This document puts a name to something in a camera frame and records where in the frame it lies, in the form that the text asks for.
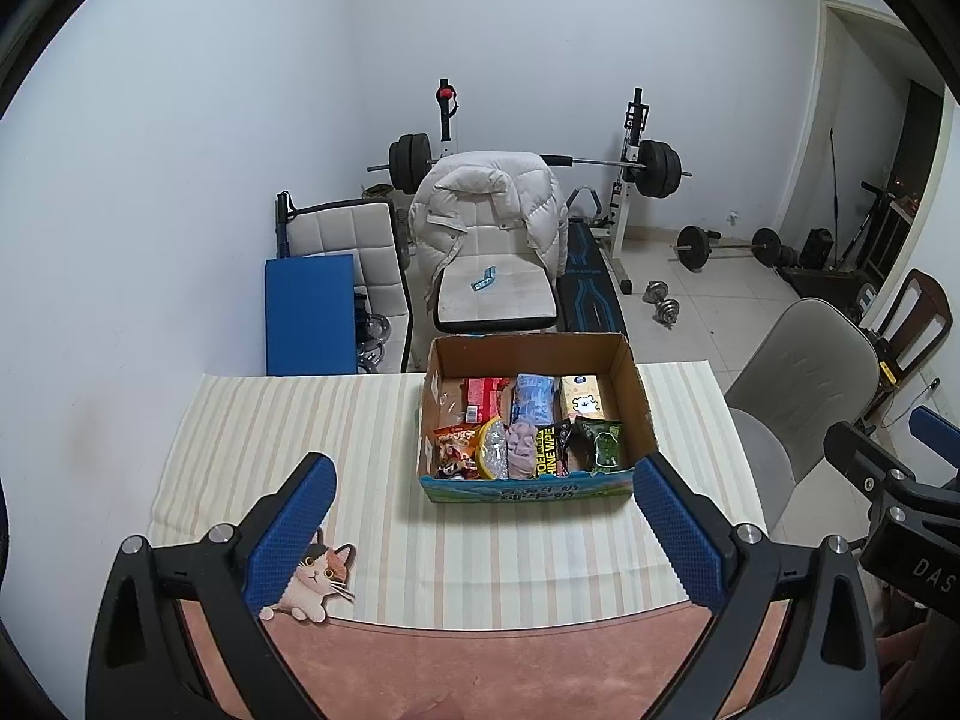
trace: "black speaker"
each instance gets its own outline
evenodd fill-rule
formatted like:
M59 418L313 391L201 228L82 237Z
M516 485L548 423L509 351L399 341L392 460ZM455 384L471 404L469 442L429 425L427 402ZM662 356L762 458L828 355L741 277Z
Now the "black speaker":
M800 267L809 271L822 271L827 264L827 257L833 248L833 234L825 227L816 227L810 230L800 252Z

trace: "cat's ear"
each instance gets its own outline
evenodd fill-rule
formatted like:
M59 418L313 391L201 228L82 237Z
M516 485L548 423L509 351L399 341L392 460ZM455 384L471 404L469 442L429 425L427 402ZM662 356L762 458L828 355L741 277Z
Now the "cat's ear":
M353 562L353 556L357 554L357 548L353 546L353 544L344 544L342 547L340 547L340 549L335 549L333 553L344 562L344 565L347 568L349 568L350 564Z

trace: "cardboard box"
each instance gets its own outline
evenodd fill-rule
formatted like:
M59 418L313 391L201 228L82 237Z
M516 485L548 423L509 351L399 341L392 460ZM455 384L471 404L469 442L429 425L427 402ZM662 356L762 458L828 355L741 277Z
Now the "cardboard box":
M460 481L436 479L438 457L433 431L463 421L463 380L485 376L539 373L548 376L593 374L597 377L608 419L623 422L620 466L623 470L591 474L571 447L570 474L536 479ZM512 382L501 396L500 413L509 423ZM565 417L558 382L554 413ZM529 333L436 338L427 360L419 420L416 474L435 503L552 501L628 495L632 468L656 452L650 404L626 338L617 333Z

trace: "blue gripper pad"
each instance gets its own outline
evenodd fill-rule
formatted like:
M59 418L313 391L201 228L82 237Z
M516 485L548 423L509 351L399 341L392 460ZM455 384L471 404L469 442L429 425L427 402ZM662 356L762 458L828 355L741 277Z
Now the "blue gripper pad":
M683 485L680 494L685 493L688 498L701 497L694 496L675 471L670 471L675 477L671 480L672 485ZM725 565L725 556L697 523L672 485L651 458L644 458L634 466L634 499L650 523L656 540L664 548L683 589L691 602L717 614L727 598L731 570Z
M248 557L243 597L254 614L280 600L336 494L337 471L333 461L317 455Z
M960 429L927 406L910 415L910 435L925 443L954 469L960 469Z

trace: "white puffer jacket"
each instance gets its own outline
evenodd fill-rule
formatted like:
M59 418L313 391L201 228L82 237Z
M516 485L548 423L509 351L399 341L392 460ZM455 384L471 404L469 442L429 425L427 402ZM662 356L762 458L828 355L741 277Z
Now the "white puffer jacket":
M467 234L461 194L488 196L500 229L526 226L527 245L555 282L566 267L566 203L560 182L539 154L468 151L440 160L416 190L410 226L427 301L440 272L457 256Z

